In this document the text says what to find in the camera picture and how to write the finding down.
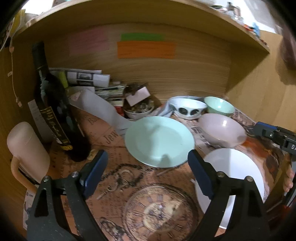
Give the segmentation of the right hand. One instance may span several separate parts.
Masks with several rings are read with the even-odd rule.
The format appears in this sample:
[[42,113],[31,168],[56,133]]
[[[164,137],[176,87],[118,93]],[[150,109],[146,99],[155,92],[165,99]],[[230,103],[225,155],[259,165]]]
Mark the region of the right hand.
[[285,177],[284,177],[284,183],[283,183],[283,189],[285,192],[289,192],[289,190],[293,187],[293,178],[295,176],[295,173],[290,165],[288,165]]

